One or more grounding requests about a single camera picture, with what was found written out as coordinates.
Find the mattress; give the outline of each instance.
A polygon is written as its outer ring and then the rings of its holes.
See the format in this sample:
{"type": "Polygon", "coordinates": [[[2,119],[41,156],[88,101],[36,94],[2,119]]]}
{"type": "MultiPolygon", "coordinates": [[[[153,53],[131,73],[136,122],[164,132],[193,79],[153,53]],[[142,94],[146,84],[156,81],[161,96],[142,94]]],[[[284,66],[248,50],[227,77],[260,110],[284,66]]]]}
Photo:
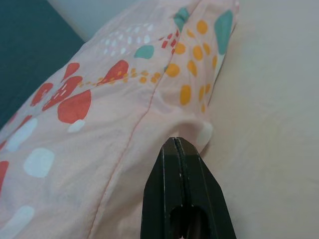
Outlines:
{"type": "Polygon", "coordinates": [[[239,239],[318,238],[318,9],[240,1],[202,153],[239,239]]]}

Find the pillow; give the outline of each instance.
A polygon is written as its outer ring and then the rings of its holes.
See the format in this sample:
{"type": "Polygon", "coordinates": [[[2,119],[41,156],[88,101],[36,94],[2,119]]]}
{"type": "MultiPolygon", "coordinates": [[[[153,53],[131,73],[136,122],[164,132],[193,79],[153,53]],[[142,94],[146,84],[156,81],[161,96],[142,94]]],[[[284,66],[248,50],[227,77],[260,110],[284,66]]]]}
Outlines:
{"type": "Polygon", "coordinates": [[[0,133],[0,238],[139,238],[161,145],[201,151],[234,0],[139,2],[105,25],[0,133]]]}

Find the teal dot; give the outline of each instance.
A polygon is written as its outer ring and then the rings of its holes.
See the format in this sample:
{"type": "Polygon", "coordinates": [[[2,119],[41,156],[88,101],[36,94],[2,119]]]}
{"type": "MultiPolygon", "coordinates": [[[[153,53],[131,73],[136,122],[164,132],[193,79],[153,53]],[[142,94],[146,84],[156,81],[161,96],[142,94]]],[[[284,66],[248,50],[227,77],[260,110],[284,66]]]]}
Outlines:
{"type": "Polygon", "coordinates": [[[154,54],[154,47],[152,45],[141,46],[135,52],[134,58],[151,59],[154,54]]]}
{"type": "Polygon", "coordinates": [[[189,13],[186,8],[182,7],[180,10],[178,10],[174,17],[174,22],[179,28],[179,31],[183,30],[184,24],[187,22],[188,18],[189,13]]]}
{"type": "Polygon", "coordinates": [[[233,22],[233,13],[228,10],[223,13],[215,22],[215,34],[217,37],[218,52],[220,55],[224,55],[227,50],[231,25],[233,22]]]}

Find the orange dot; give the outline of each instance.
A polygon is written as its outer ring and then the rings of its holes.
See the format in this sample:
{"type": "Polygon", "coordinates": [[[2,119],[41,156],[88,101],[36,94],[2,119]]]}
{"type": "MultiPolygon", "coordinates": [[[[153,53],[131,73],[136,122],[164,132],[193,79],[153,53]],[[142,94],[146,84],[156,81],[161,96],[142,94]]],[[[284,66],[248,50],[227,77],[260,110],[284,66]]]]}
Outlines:
{"type": "Polygon", "coordinates": [[[197,68],[195,63],[192,60],[188,62],[187,68],[193,74],[193,76],[197,76],[197,68]]]}
{"type": "Polygon", "coordinates": [[[192,38],[195,37],[194,34],[189,29],[187,29],[187,35],[192,38]]]}
{"type": "Polygon", "coordinates": [[[203,52],[200,46],[195,46],[193,48],[193,54],[196,60],[200,61],[201,59],[203,59],[203,52]]]}
{"type": "Polygon", "coordinates": [[[148,75],[149,75],[149,73],[148,73],[147,71],[142,71],[141,74],[142,74],[143,76],[148,76],[148,75]]]}
{"type": "Polygon", "coordinates": [[[216,69],[216,65],[217,65],[217,56],[214,56],[213,58],[213,69],[216,69]]]}
{"type": "Polygon", "coordinates": [[[184,52],[185,52],[185,45],[179,42],[175,48],[175,53],[180,55],[180,54],[183,54],[184,52]]]}
{"type": "Polygon", "coordinates": [[[209,55],[209,54],[210,54],[210,47],[209,47],[209,45],[208,45],[207,43],[204,43],[204,44],[203,44],[203,47],[204,47],[204,50],[205,50],[206,54],[209,55]]]}
{"type": "Polygon", "coordinates": [[[204,97],[204,93],[205,93],[205,86],[200,87],[199,90],[199,96],[198,96],[198,100],[201,101],[204,97]]]}
{"type": "Polygon", "coordinates": [[[146,81],[147,81],[146,77],[143,76],[143,77],[140,78],[140,82],[141,82],[142,84],[145,84],[146,81]]]}
{"type": "Polygon", "coordinates": [[[208,93],[209,93],[209,90],[210,90],[210,84],[207,84],[207,85],[206,85],[206,88],[205,88],[205,92],[206,92],[206,94],[208,94],[208,93]]]}
{"type": "Polygon", "coordinates": [[[170,63],[165,73],[168,74],[170,77],[175,77],[179,74],[179,67],[174,63],[170,63]]]}
{"type": "Polygon", "coordinates": [[[156,83],[158,80],[155,77],[152,77],[151,82],[156,83]]]}
{"type": "Polygon", "coordinates": [[[159,78],[159,77],[160,77],[160,73],[159,73],[159,72],[156,72],[156,73],[154,74],[154,76],[155,76],[155,78],[159,78]]]}
{"type": "Polygon", "coordinates": [[[191,98],[191,86],[183,85],[180,89],[179,100],[182,106],[187,105],[190,102],[191,98]]]}
{"type": "Polygon", "coordinates": [[[197,31],[201,34],[205,34],[207,32],[208,26],[204,20],[200,20],[197,23],[197,31]]]}
{"type": "Polygon", "coordinates": [[[203,113],[205,113],[205,111],[206,111],[206,107],[205,107],[204,104],[201,105],[201,111],[202,111],[203,113]]]}

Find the wall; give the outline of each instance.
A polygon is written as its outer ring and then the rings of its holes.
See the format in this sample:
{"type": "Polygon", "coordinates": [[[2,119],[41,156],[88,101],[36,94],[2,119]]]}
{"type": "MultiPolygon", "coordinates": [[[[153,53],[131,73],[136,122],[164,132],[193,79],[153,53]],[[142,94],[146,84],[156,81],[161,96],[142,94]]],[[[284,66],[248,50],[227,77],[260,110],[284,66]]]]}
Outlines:
{"type": "Polygon", "coordinates": [[[64,20],[88,41],[112,17],[138,0],[48,0],[64,20]]]}

